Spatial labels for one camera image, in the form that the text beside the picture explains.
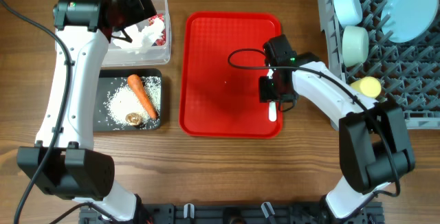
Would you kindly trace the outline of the white plastic spoon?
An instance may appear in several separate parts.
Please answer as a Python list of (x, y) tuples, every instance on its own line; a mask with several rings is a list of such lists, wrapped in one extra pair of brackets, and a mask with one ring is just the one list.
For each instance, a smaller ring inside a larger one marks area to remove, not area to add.
[(269, 118), (270, 122), (277, 121), (277, 109), (276, 109), (276, 103), (275, 102), (270, 102), (269, 103), (268, 118)]

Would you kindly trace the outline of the clear plastic wrap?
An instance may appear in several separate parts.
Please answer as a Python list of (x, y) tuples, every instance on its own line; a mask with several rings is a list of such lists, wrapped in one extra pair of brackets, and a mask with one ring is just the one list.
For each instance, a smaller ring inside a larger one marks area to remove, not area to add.
[(139, 54), (143, 48), (143, 40), (143, 33), (139, 31), (137, 25), (132, 25), (121, 30), (119, 34), (113, 35), (111, 43), (120, 49)]

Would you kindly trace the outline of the red snack wrapper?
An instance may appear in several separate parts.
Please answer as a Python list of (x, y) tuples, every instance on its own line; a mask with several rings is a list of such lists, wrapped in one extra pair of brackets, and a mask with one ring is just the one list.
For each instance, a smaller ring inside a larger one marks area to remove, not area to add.
[(157, 14), (148, 19), (146, 33), (148, 39), (155, 46), (163, 46), (166, 43), (166, 22), (164, 14)]

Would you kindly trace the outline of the orange carrot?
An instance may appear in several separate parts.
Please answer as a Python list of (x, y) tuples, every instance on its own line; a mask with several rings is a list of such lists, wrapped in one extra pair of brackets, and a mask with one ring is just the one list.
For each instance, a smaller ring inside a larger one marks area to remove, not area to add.
[(156, 110), (154, 106), (151, 104), (144, 90), (144, 85), (142, 84), (141, 78), (136, 74), (132, 74), (127, 78), (127, 82), (132, 92), (138, 98), (144, 110), (148, 113), (149, 117), (153, 120), (156, 120), (157, 119)]

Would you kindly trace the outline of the mint green bowl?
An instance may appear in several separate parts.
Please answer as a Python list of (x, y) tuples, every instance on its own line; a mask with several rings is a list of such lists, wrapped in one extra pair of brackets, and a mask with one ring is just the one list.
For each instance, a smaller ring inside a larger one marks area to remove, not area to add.
[(369, 54), (369, 36), (363, 27), (346, 26), (342, 37), (342, 57), (345, 67), (364, 63)]

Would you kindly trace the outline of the yellow cup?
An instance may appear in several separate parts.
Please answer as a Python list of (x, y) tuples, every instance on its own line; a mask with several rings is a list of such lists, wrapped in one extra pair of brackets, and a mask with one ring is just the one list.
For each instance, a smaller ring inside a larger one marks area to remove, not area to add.
[(376, 98), (382, 91), (382, 86), (377, 78), (367, 76), (350, 84), (350, 87), (370, 98)]

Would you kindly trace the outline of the white rice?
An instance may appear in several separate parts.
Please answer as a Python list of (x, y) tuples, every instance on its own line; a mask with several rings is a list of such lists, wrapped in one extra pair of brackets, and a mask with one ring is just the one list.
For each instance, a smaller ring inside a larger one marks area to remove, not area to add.
[[(103, 114), (103, 120), (96, 121), (98, 124), (103, 124), (105, 128), (110, 131), (124, 131), (129, 129), (153, 130), (160, 125), (160, 111), (162, 80), (159, 76), (141, 77), (144, 90), (157, 112), (157, 119), (153, 120), (140, 104), (136, 95), (132, 92), (128, 85), (127, 78), (110, 78), (105, 87), (110, 87), (110, 90), (105, 90), (104, 100), (101, 101), (102, 108), (98, 111)], [(143, 123), (139, 126), (130, 126), (127, 124), (125, 117), (129, 113), (138, 113), (143, 118)]]

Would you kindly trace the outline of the light blue bowl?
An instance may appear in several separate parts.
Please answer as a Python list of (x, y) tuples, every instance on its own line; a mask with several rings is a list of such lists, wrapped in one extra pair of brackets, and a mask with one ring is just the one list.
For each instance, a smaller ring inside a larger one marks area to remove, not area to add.
[(333, 0), (333, 5), (342, 27), (355, 26), (362, 21), (360, 0)]

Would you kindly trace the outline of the light blue plate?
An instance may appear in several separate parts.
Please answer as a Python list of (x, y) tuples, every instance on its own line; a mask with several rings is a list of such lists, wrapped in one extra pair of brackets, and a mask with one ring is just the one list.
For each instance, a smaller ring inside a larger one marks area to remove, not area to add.
[(383, 34), (391, 32), (389, 40), (405, 43), (422, 35), (434, 21), (439, 0), (386, 0), (382, 9)]

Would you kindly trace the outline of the white tissue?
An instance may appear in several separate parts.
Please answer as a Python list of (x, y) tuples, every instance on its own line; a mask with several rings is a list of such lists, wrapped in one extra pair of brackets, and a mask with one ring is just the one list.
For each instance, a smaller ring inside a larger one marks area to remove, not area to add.
[(165, 23), (160, 18), (154, 18), (149, 26), (141, 31), (141, 47), (139, 53), (146, 53), (150, 47), (162, 46), (166, 42)]

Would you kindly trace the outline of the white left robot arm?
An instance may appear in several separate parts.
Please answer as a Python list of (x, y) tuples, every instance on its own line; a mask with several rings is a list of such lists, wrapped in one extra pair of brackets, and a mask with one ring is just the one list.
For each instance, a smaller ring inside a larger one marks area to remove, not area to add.
[(49, 103), (33, 146), (18, 150), (30, 187), (76, 201), (112, 223), (149, 223), (138, 195), (115, 179), (112, 157), (94, 150), (93, 116), (102, 62), (114, 32), (156, 13), (151, 0), (58, 0), (56, 67)]

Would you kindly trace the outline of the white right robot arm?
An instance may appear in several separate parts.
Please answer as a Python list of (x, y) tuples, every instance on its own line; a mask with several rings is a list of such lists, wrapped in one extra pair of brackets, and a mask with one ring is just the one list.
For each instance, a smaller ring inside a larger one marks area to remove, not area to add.
[(263, 46), (269, 75), (259, 79), (261, 102), (313, 102), (338, 127), (342, 178), (323, 196), (321, 223), (358, 215), (385, 187), (415, 168), (415, 156), (401, 107), (362, 95), (333, 75), (319, 58), (297, 54), (285, 35)]

